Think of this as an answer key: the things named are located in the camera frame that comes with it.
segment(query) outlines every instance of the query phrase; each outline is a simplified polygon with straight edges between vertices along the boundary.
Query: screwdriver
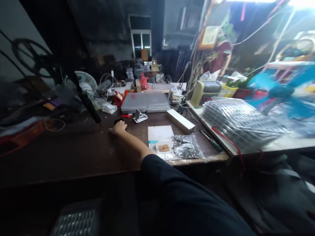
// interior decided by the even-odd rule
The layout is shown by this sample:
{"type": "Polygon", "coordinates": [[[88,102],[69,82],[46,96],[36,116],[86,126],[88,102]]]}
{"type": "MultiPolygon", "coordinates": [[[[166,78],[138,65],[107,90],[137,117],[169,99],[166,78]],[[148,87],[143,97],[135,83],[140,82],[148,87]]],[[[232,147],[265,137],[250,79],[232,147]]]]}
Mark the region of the screwdriver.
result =
{"type": "Polygon", "coordinates": [[[208,141],[212,144],[212,146],[218,151],[218,152],[222,152],[222,148],[212,139],[209,138],[202,130],[200,130],[200,133],[202,133],[207,139],[208,141]]]}

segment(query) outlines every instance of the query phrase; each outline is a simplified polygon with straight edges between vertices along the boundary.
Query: workbench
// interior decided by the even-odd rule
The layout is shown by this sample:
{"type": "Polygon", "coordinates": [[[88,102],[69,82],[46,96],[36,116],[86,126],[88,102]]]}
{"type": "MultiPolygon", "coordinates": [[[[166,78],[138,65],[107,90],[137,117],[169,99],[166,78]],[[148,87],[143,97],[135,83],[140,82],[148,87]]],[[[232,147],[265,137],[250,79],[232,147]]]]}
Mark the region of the workbench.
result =
{"type": "MultiPolygon", "coordinates": [[[[166,113],[147,114],[148,119],[136,124],[124,118],[127,131],[148,145],[148,126],[171,125],[175,135],[183,134],[166,113]]],[[[36,183],[78,179],[92,176],[140,170],[137,158],[121,147],[108,128],[121,117],[118,109],[113,115],[100,112],[102,127],[91,117],[76,117],[60,132],[45,131],[42,135],[16,152],[0,158],[0,188],[36,183]]],[[[200,121],[189,112],[186,117],[196,125],[194,133],[206,159],[169,161],[171,165],[189,165],[225,161],[228,156],[218,153],[199,132],[204,130],[200,121]]]]}
{"type": "MultiPolygon", "coordinates": [[[[215,133],[211,128],[212,125],[207,120],[202,117],[202,109],[194,108],[190,102],[187,103],[191,107],[191,112],[196,115],[200,122],[204,124],[207,128],[208,133],[211,133],[219,141],[225,151],[229,154],[230,157],[238,156],[236,148],[230,144],[223,137],[215,133]]],[[[302,151],[313,151],[315,150],[315,138],[302,138],[296,139],[290,135],[283,135],[278,139],[270,142],[269,144],[262,147],[260,150],[254,150],[252,152],[242,152],[242,155],[253,156],[259,153],[264,152],[265,154],[286,154],[289,152],[302,152],[302,151]]]]}

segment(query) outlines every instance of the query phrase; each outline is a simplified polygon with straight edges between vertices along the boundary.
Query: window frame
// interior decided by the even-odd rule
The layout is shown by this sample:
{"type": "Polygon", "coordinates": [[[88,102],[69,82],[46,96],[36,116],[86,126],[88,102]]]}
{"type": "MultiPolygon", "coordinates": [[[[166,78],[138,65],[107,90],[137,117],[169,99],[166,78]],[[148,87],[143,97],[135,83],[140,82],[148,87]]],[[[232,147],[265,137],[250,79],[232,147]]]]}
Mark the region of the window frame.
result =
{"type": "Polygon", "coordinates": [[[130,21],[130,17],[131,16],[135,16],[135,17],[148,17],[151,18],[151,16],[149,15],[137,15],[137,14],[129,14],[128,15],[128,22],[129,22],[129,29],[130,29],[130,36],[131,36],[131,43],[132,43],[132,51],[134,54],[134,58],[136,58],[136,53],[135,53],[135,44],[134,44],[134,37],[133,34],[140,34],[140,39],[141,39],[141,49],[143,49],[143,39],[142,39],[142,35],[143,34],[149,34],[150,35],[150,55],[152,56],[152,37],[151,37],[151,33],[152,31],[150,29],[131,29],[131,21],[130,21]]]}

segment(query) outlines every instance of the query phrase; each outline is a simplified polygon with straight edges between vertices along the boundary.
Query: window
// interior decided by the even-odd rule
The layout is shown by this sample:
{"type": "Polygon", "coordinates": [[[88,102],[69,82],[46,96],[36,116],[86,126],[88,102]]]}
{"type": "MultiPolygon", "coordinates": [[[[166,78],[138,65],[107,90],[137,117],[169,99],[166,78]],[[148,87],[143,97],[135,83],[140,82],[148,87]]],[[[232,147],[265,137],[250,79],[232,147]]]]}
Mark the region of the window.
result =
{"type": "Polygon", "coordinates": [[[148,56],[152,56],[151,17],[129,15],[129,26],[134,57],[141,58],[141,49],[147,49],[148,56]]]}

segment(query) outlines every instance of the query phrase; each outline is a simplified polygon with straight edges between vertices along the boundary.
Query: handwheel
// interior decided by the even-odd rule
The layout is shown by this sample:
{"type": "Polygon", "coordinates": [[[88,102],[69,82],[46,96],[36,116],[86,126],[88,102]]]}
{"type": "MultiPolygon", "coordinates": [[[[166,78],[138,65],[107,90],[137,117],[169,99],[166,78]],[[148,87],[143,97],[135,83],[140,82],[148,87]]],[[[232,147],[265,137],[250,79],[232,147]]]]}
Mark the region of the handwheel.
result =
{"type": "Polygon", "coordinates": [[[50,78],[50,75],[45,75],[41,74],[40,70],[42,68],[46,68],[47,66],[47,61],[44,59],[46,58],[52,58],[53,55],[43,46],[41,46],[39,43],[30,40],[30,39],[24,39],[24,38],[19,38],[15,39],[12,42],[12,51],[14,56],[18,59],[18,61],[30,72],[39,75],[40,77],[44,78],[50,78]],[[31,67],[21,56],[22,52],[19,50],[20,45],[24,45],[24,47],[31,53],[32,59],[35,62],[34,66],[31,67]],[[39,55],[36,51],[35,48],[39,48],[40,50],[44,51],[46,55],[39,55]]]}

